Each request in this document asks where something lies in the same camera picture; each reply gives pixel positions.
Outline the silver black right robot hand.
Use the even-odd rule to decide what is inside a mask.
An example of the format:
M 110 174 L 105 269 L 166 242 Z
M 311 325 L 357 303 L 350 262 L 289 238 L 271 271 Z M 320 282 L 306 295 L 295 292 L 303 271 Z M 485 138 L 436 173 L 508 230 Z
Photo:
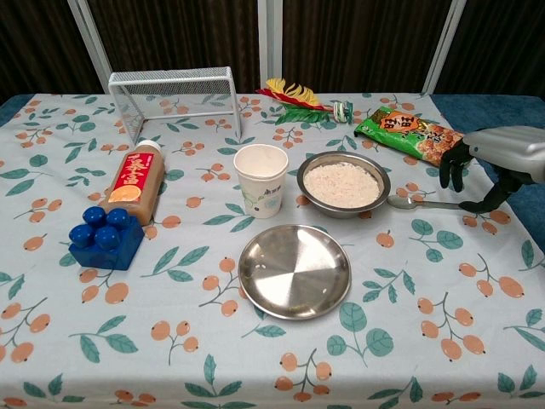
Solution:
M 459 207 L 476 214 L 497 209 L 524 185 L 544 183 L 544 130 L 530 126 L 502 126 L 467 133 L 439 163 L 441 187 L 463 188 L 462 168 L 473 158 L 490 164 L 497 182 L 479 202 L 463 201 Z

